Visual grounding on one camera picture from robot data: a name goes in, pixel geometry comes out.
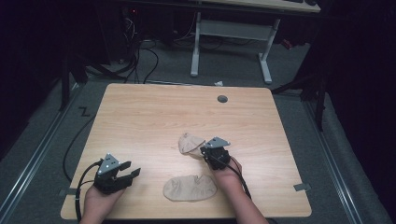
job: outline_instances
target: human hand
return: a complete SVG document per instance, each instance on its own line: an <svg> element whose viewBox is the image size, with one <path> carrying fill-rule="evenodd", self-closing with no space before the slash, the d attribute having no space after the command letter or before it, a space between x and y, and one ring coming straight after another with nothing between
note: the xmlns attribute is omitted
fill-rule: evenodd
<svg viewBox="0 0 396 224"><path fill-rule="evenodd" d="M85 194L84 214L80 223L102 223L124 191L125 189L121 189L107 195L91 186Z"/></svg>
<svg viewBox="0 0 396 224"><path fill-rule="evenodd" d="M234 157L231 157L229 165L240 175L242 174L242 165ZM226 167L223 170L210 170L216 178L218 186L226 193L230 189L242 189L242 183L239 176L229 167Z"/></svg>

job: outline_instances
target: tape piece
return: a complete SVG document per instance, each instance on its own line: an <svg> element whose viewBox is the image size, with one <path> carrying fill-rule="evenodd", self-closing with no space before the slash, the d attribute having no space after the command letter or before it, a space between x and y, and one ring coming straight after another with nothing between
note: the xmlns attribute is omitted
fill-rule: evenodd
<svg viewBox="0 0 396 224"><path fill-rule="evenodd" d="M300 191L300 190L309 191L309 190L311 190L311 185L305 184L305 183L303 183L303 184L298 184L298 185L294 185L294 189L295 189L296 191Z"/></svg>

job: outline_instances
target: desk leg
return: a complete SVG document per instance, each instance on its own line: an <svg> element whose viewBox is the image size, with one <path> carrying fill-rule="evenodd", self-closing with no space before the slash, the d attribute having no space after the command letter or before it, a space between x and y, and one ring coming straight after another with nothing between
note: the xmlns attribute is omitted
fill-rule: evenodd
<svg viewBox="0 0 396 224"><path fill-rule="evenodd" d="M194 45L194 52L192 53L192 62L191 62L192 77L198 77L200 33L201 33L201 12L197 12L197 22L195 27L195 45Z"/></svg>
<svg viewBox="0 0 396 224"><path fill-rule="evenodd" d="M272 83L270 70L268 69L268 64L267 64L267 57L270 52L271 46L274 42L274 38L275 38L279 23L280 23L280 19L276 19L274 22L274 26L272 27L270 35L268 37L267 46L265 48L265 51L264 51L264 53L259 54L260 65L262 66L262 75L264 76L264 82L266 84Z"/></svg>

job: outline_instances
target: beige cloth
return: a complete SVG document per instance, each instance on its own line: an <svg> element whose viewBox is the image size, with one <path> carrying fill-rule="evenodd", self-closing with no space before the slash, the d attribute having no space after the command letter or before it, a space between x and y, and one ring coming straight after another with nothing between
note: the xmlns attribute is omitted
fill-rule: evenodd
<svg viewBox="0 0 396 224"><path fill-rule="evenodd" d="M208 199L218 188L208 175L178 176L168 180L163 187L163 195L177 202L193 202Z"/></svg>
<svg viewBox="0 0 396 224"><path fill-rule="evenodd" d="M203 157L200 147L204 145L205 139L190 133L183 133L178 140L178 150L181 154L191 154Z"/></svg>

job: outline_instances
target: table top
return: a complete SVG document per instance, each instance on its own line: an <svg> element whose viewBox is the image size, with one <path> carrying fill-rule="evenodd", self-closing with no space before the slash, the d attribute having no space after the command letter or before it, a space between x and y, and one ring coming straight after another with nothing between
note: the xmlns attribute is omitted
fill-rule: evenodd
<svg viewBox="0 0 396 224"><path fill-rule="evenodd" d="M309 6L306 2L295 3L284 0L202 0L203 2L238 5L244 7L265 7L298 12L320 12L318 5Z"/></svg>
<svg viewBox="0 0 396 224"><path fill-rule="evenodd" d="M220 103L220 95L228 102ZM173 177L211 175L203 160L180 154L183 133L231 143L225 149L242 164L252 200L266 217L310 216L306 193L294 189L302 180L272 93L265 88L110 84L70 188L77 187L86 168L111 153L132 162L118 176L137 168L141 172L108 218L234 217L221 190L193 203L163 196L164 184ZM96 171L84 180L93 180ZM81 205L89 186L82 187ZM73 195L66 196L61 215L76 219Z"/></svg>

